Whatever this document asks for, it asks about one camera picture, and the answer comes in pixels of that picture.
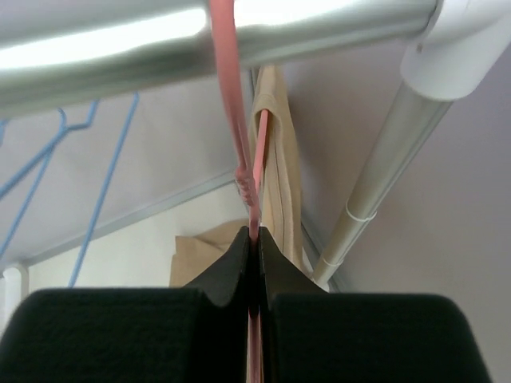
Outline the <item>beige t shirt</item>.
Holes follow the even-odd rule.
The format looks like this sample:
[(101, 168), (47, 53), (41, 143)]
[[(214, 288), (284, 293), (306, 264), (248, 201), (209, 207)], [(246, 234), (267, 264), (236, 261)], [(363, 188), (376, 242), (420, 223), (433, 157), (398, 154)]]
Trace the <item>beige t shirt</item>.
[[(249, 128), (251, 153), (256, 150), (259, 118), (269, 112), (262, 180), (261, 224), (281, 253), (307, 277), (311, 267), (303, 254), (299, 147), (283, 72), (269, 65), (259, 71)], [(181, 287), (210, 267), (231, 246), (245, 219), (222, 223), (199, 235), (177, 236), (172, 257), (171, 287)]]

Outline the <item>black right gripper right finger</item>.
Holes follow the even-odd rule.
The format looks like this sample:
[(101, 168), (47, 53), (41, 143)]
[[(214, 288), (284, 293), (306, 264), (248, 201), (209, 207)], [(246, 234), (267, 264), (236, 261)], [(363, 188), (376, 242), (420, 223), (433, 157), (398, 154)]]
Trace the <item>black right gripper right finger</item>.
[(259, 231), (266, 382), (488, 382), (465, 315), (434, 294), (328, 293)]

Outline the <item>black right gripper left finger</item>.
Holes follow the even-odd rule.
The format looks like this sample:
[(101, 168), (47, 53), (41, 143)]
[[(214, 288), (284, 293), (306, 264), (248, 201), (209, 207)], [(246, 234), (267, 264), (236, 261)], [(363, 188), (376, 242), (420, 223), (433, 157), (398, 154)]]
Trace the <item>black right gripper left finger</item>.
[(248, 229), (181, 288), (37, 290), (1, 340), (4, 382), (243, 382)]

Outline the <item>pink hanger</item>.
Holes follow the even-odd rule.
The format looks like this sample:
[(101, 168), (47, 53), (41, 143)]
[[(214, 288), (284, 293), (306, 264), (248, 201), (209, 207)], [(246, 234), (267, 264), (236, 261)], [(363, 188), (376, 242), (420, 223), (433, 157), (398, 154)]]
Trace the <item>pink hanger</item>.
[(249, 373), (251, 382), (263, 381), (262, 336), (259, 308), (259, 198), (252, 171), (233, 1), (210, 1), (212, 40), (216, 71), (224, 109), (238, 156), (235, 179), (249, 209), (249, 256), (247, 260), (249, 310)]

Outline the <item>blue hanger with teal shirt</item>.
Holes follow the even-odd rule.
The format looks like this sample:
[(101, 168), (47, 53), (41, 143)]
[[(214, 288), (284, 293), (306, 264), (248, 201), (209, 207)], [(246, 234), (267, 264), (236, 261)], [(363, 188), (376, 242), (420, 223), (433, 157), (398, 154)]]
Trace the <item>blue hanger with teal shirt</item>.
[(18, 227), (28, 210), (30, 203), (37, 191), (43, 176), (46, 173), (46, 169), (48, 168), (50, 161), (53, 157), (53, 153), (56, 147), (71, 133), (76, 132), (82, 129), (89, 128), (93, 120), (97, 114), (97, 108), (100, 104), (99, 100), (92, 101), (89, 106), (89, 111), (86, 115), (85, 121), (77, 124), (69, 124), (67, 121), (67, 114), (61, 108), (58, 108), (57, 111), (60, 115), (60, 121), (57, 129), (56, 135), (50, 139), (50, 141), (39, 151), (37, 152), (25, 165), (21, 167), (9, 180), (7, 180), (1, 186), (1, 198), (3, 199), (9, 192), (11, 192), (15, 186), (17, 186), (21, 181), (23, 181), (30, 172), (32, 172), (37, 165), (42, 163), (41, 167), (38, 170), (38, 173), (35, 177), (32, 186), (29, 191), (21, 207), (18, 210), (18, 213), (14, 217), (12, 224), (10, 225), (10, 229), (8, 230), (6, 237), (3, 239), (1, 243), (1, 258), (4, 257), (11, 241), (13, 240)]

